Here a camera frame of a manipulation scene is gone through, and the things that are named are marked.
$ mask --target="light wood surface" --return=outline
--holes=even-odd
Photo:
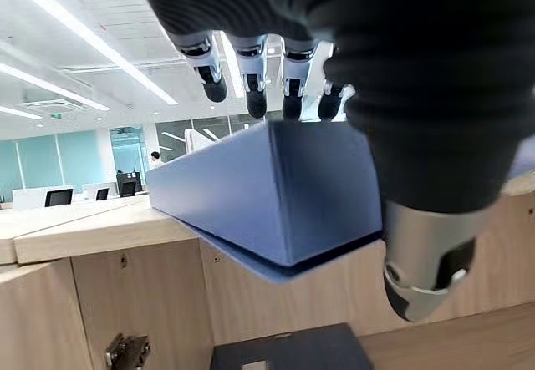
[[[20,236],[14,243],[18,262],[29,263],[195,238],[182,224],[151,209],[145,196],[142,202]]]
[[[0,307],[2,369],[92,369],[69,260],[1,272]]]
[[[535,171],[513,178],[502,188],[502,195],[519,196],[535,191]]]
[[[148,201],[148,196],[101,200],[83,205],[60,205],[33,210],[10,210],[0,215],[0,264],[17,261],[14,238],[119,207]]]
[[[535,368],[535,304],[361,337],[376,370]]]
[[[535,195],[502,198],[468,279],[425,322],[535,301]],[[357,335],[410,324],[390,309],[377,242],[288,284],[269,284],[201,243],[215,344],[348,322]]]
[[[103,352],[118,332],[149,336],[144,370],[210,367],[213,339],[198,240],[72,260],[94,370],[105,370]]]

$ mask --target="fluorescent light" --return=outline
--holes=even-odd
[[[208,128],[203,128],[202,130],[204,130],[204,131],[206,132],[206,134],[207,134],[208,136],[210,136],[212,139],[214,139],[216,142],[219,141],[219,140],[221,140],[221,139],[219,139],[217,136],[215,136],[215,135],[213,134],[213,132],[212,132],[211,130],[209,130]]]
[[[227,57],[227,65],[231,71],[234,94],[238,98],[243,97],[245,92],[243,91],[242,76],[240,75],[240,67],[237,65],[236,53],[234,53],[234,48],[232,47],[232,44],[226,34],[224,32],[220,32],[219,34],[221,35],[221,41],[223,42],[225,57]]]
[[[128,75],[149,89],[152,93],[170,105],[178,104],[169,94],[160,89],[134,65],[113,50],[102,38],[98,37],[87,26],[81,23],[72,13],[67,11],[56,0],[33,0],[42,9],[58,19],[63,25],[80,36],[87,44],[123,69]]]
[[[170,138],[179,140],[180,142],[184,142],[184,143],[186,142],[185,139],[183,139],[183,138],[179,138],[179,137],[176,136],[175,134],[170,134],[169,132],[162,132],[161,134],[164,134],[165,136],[169,136]]]
[[[25,113],[24,111],[19,111],[18,109],[9,109],[8,107],[3,107],[2,105],[0,105],[0,113],[13,114],[18,115],[19,117],[25,117],[30,119],[42,118],[35,114]]]
[[[15,69],[14,67],[10,67],[9,65],[6,65],[5,63],[0,63],[0,72],[6,73],[7,75],[14,76],[15,78],[19,78],[23,80],[24,82],[28,82],[29,84],[34,84],[35,86],[39,86],[40,88],[47,89],[53,93],[61,94],[62,96],[68,97],[69,99],[72,99],[72,100],[76,100],[82,104],[88,105],[89,107],[93,107],[94,109],[99,109],[100,111],[107,111],[110,109],[110,107],[106,107],[105,105],[96,103],[93,100],[89,100],[85,97],[80,96],[79,94],[69,92],[67,89],[60,88],[59,86],[56,86],[55,84],[51,84],[50,82],[47,82],[46,80],[36,78],[30,75],[29,73],[19,71],[18,69]]]

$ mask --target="air conditioner vent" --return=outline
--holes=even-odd
[[[18,103],[16,105],[23,109],[29,109],[44,114],[66,114],[82,112],[87,109],[86,106],[81,103],[65,99],[31,101],[29,103]]]

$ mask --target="teal wall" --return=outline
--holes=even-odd
[[[94,131],[58,135],[61,168],[54,135],[0,141],[0,201],[13,201],[12,190],[23,188],[15,143],[27,188],[62,185],[61,169],[65,184],[74,185],[76,193],[83,184],[105,182]]]
[[[11,141],[0,141],[0,201],[13,201],[13,189],[22,189],[17,151]]]
[[[105,182],[94,131],[58,134],[58,145],[65,183],[74,185],[75,193],[82,192],[83,184]]]
[[[53,135],[19,140],[18,153],[27,188],[62,185]]]

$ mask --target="black chair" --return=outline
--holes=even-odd
[[[54,207],[55,205],[70,205],[73,201],[73,190],[51,190],[47,192],[47,197],[44,201],[45,207]]]
[[[120,197],[130,197],[135,195],[135,181],[124,182],[120,189]]]
[[[97,200],[108,200],[108,192],[110,188],[97,190]]]

